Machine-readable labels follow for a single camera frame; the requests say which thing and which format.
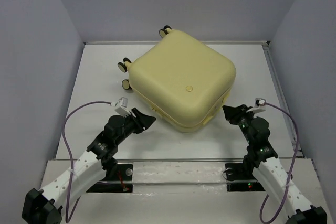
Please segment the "yellow hard-shell suitcase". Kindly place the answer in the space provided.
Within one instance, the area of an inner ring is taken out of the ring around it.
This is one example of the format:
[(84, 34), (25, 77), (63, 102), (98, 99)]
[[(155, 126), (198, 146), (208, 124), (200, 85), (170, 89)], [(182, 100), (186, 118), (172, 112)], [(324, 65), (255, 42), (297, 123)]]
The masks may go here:
[(208, 124), (227, 100), (236, 78), (234, 63), (194, 37), (169, 25), (161, 41), (118, 68), (128, 74), (125, 90), (135, 92), (180, 132)]

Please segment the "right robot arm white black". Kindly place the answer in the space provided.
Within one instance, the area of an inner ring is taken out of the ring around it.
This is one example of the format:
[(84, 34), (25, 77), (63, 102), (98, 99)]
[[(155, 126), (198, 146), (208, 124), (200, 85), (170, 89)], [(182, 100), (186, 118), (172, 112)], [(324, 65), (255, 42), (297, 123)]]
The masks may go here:
[(242, 104), (237, 107), (223, 106), (225, 119), (231, 125), (237, 125), (248, 145), (247, 154), (241, 163), (226, 164), (223, 175), (228, 181), (255, 179), (261, 184), (267, 196), (278, 206), (274, 216), (262, 223), (273, 223), (281, 219), (282, 223), (327, 223), (328, 215), (323, 207), (314, 206), (292, 180), (291, 164), (285, 170), (278, 154), (272, 147), (269, 123), (256, 113), (264, 111), (267, 102), (257, 99), (254, 107)]

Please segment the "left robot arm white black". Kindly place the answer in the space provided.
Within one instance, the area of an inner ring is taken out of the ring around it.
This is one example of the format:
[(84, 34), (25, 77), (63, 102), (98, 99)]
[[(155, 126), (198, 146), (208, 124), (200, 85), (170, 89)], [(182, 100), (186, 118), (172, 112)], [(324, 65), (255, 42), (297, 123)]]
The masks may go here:
[(25, 196), (22, 219), (26, 223), (69, 223), (79, 199), (102, 179), (116, 174), (114, 155), (130, 135), (147, 130), (156, 118), (133, 108), (126, 115), (113, 115), (83, 154), (60, 176)]

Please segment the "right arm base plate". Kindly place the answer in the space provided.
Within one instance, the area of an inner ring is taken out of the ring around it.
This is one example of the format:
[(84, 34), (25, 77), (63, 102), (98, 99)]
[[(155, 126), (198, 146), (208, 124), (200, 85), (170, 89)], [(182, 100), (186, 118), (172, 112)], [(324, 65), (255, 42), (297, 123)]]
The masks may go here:
[(265, 191), (243, 163), (226, 163), (222, 176), (227, 181), (226, 189), (229, 193)]

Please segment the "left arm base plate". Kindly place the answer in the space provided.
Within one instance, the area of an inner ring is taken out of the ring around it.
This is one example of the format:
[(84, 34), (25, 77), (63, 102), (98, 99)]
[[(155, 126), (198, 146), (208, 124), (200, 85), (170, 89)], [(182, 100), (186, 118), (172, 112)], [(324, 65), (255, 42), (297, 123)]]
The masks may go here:
[(87, 193), (132, 193), (133, 164), (115, 163), (107, 168), (105, 177), (91, 186)]

